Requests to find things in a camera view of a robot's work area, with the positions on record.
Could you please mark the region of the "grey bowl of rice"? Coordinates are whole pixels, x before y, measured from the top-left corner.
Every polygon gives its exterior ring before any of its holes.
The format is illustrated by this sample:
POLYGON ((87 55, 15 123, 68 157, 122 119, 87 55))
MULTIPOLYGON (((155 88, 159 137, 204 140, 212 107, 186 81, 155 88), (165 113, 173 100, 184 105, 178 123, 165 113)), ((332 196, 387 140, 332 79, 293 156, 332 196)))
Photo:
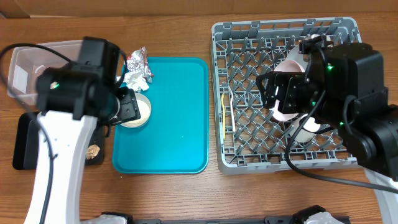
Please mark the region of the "grey bowl of rice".
POLYGON ((121 126, 124 126, 127 128, 139 128, 139 127, 145 125, 146 122, 148 122, 148 120, 150 118, 152 107, 151 107, 151 103, 150 103, 149 99, 140 93, 136 93, 135 96, 136 96, 137 105, 138 105, 141 117, 134 121, 128 121, 128 122, 122 123, 121 126))

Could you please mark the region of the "white pink-rimmed plate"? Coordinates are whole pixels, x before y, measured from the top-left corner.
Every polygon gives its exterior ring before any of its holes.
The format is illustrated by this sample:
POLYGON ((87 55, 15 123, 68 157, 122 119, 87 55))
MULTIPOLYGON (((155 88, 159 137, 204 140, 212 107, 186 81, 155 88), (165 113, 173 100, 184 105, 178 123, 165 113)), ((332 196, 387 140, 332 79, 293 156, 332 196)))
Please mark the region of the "white pink-rimmed plate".
MULTIPOLYGON (((288 54, 286 59, 278 64, 274 69, 277 72, 304 72, 308 62, 303 59, 303 54, 299 53, 299 46, 295 46, 288 54)), ((279 100, 275 101, 274 107, 271 109, 272 117, 278 121, 290 121, 296 118, 298 113, 283 114, 279 111, 279 100)))

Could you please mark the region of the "cream plastic cup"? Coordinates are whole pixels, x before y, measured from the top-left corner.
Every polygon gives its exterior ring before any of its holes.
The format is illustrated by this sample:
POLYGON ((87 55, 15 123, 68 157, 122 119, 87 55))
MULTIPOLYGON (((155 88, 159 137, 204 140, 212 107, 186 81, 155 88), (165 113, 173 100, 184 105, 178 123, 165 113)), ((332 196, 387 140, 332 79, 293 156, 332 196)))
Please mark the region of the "cream plastic cup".
MULTIPOLYGON (((304 119, 307 117, 307 114, 302 115, 301 117, 297 118, 292 124, 291 124, 291 132, 289 133, 289 137, 291 137, 294 132, 297 130, 297 128, 300 126, 300 122, 304 121, 304 119)), ((301 131, 298 133, 298 135, 295 138, 295 141, 299 143, 305 143, 310 141, 314 136, 315 132, 317 132, 320 129, 320 124, 315 122, 315 118, 310 117, 308 121, 304 124, 303 128, 301 131)))

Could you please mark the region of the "white plastic fork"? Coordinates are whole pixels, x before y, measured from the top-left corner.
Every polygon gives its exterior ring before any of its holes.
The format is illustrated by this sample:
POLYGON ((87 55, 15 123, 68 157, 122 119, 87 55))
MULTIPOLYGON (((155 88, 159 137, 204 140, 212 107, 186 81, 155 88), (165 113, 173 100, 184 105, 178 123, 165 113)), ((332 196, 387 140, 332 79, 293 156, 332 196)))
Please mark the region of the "white plastic fork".
POLYGON ((233 108, 233 101, 234 101, 234 94, 230 86, 228 86, 229 92, 229 107, 231 111, 231 125, 233 133, 236 132, 236 125, 235 125, 235 118, 234 118, 234 108, 233 108))

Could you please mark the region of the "yellow plastic spoon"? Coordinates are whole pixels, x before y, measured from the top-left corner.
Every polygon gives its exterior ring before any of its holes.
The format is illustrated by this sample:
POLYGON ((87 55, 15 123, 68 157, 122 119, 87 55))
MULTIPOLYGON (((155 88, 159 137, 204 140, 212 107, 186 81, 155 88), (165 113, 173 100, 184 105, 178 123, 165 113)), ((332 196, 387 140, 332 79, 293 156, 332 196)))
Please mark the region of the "yellow plastic spoon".
POLYGON ((225 118, 226 118, 226 111, 225 111, 225 105, 224 105, 224 93, 221 95, 221 109, 222 109, 222 128, 223 128, 223 130, 222 130, 222 134, 223 134, 223 140, 225 140, 225 138, 226 138, 226 133, 225 133, 225 130, 226 130, 226 123, 225 123, 225 118))

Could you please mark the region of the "brown food scrap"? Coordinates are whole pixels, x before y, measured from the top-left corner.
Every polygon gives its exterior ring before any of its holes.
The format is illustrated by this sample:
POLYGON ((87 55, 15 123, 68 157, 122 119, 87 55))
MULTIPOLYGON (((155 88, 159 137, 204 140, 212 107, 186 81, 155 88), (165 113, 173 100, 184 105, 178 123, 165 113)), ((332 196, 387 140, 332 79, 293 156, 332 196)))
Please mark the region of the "brown food scrap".
POLYGON ((100 147, 96 144, 90 145, 86 152, 86 159, 94 159, 100 152, 100 147))

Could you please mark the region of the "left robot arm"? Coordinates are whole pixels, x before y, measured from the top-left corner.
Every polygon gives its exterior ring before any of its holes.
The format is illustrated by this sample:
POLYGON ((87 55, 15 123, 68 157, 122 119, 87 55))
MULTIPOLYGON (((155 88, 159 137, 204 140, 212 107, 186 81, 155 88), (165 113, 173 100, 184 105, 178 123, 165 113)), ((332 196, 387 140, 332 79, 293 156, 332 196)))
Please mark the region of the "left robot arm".
POLYGON ((36 81, 39 153, 26 223, 79 223, 83 169, 96 128, 141 117, 133 90, 117 78, 126 54, 85 37, 78 58, 46 68, 36 81))

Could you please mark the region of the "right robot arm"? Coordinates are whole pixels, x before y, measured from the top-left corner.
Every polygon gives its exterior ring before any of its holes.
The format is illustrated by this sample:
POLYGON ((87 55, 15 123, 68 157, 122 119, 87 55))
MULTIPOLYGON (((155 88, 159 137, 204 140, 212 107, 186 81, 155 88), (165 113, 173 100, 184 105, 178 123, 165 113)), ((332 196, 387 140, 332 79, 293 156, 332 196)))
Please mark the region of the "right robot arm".
POLYGON ((369 44, 304 40, 304 72, 267 72, 256 78, 265 108, 303 113, 336 129, 364 167, 384 223, 397 222, 397 106, 388 102, 383 57, 369 44))

